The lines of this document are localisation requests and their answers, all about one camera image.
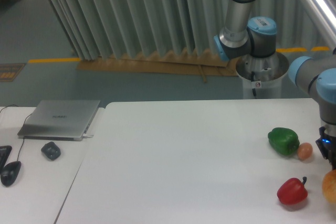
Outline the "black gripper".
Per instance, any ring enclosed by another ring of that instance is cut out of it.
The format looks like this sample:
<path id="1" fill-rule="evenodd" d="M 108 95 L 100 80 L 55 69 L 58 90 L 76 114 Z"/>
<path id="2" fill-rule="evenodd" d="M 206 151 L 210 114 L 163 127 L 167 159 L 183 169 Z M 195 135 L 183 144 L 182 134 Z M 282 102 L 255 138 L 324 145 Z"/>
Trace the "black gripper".
<path id="1" fill-rule="evenodd" d="M 329 162 L 332 169 L 335 169 L 335 136 L 332 136 L 324 126 L 319 128 L 320 137 L 316 145 L 322 157 Z"/>

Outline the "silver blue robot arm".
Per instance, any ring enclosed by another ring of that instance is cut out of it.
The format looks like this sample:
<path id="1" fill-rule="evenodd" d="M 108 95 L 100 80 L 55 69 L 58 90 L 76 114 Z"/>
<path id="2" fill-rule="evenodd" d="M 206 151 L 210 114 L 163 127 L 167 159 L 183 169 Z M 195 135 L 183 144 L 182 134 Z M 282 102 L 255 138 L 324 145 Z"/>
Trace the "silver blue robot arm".
<path id="1" fill-rule="evenodd" d="M 314 60 L 302 56 L 289 62 L 276 52 L 277 24 L 265 16 L 251 17 L 256 0 L 229 0 L 224 28 L 214 37 L 220 58 L 236 59 L 245 99 L 279 98 L 283 77 L 319 105 L 324 159 L 335 165 L 335 56 Z M 335 3 L 299 0 L 330 49 L 335 49 Z"/>

